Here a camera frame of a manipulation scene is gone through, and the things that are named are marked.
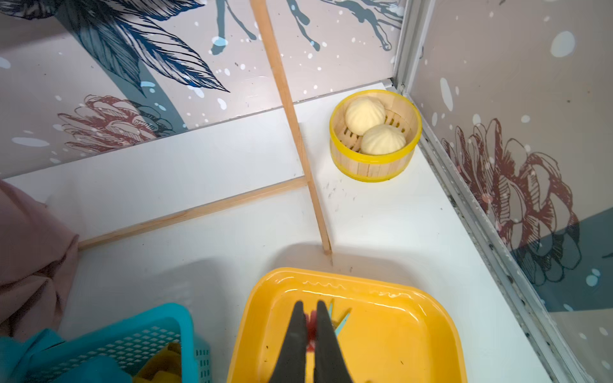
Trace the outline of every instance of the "yellow item in basket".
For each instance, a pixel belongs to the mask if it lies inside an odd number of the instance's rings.
[[[169,343],[140,369],[132,383],[181,382],[181,345]]]
[[[385,122],[385,107],[374,97],[361,97],[347,106],[345,122],[351,132],[364,135],[371,127]]]
[[[362,137],[362,153],[372,156],[393,153],[406,145],[405,135],[390,125],[370,128]]]

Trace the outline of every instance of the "steamed bun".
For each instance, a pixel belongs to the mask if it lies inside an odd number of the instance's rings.
[[[405,135],[389,125],[377,125],[370,128],[362,137],[361,152],[364,154],[389,154],[406,145]]]
[[[385,107],[372,97],[353,100],[345,111],[345,123],[351,132],[364,135],[375,125],[385,122]]]

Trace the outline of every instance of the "teal fabric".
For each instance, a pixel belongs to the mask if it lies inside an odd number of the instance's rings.
[[[62,338],[51,330],[43,330],[24,343],[13,338],[0,338],[0,383],[24,382],[32,355],[62,342]],[[104,382],[131,383],[132,377],[119,368],[115,359],[98,356],[53,381],[53,383]]]

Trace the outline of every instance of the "white shelf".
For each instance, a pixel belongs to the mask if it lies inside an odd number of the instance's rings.
[[[384,183],[360,183],[334,167],[328,119],[348,94],[296,106],[333,265],[307,190],[292,191],[84,252],[60,333],[74,338],[175,301],[210,342],[213,380],[222,383],[251,288],[273,268],[291,266],[431,294],[458,328],[471,383],[549,382],[419,149]],[[50,202],[89,238],[302,174],[283,118],[266,112],[8,181]]]

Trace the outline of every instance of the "dark blue leaf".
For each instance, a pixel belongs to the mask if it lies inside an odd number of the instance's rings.
[[[114,10],[118,34],[148,66],[181,84],[227,92],[207,63],[177,36],[117,1],[104,1]]]
[[[100,1],[66,0],[68,22],[87,52],[102,67],[140,90],[139,57],[117,33],[112,13]]]
[[[58,10],[62,0],[0,0],[0,12],[25,18],[47,18]]]
[[[160,21],[207,4],[206,0],[118,0],[118,2],[127,8],[139,11],[141,15]]]

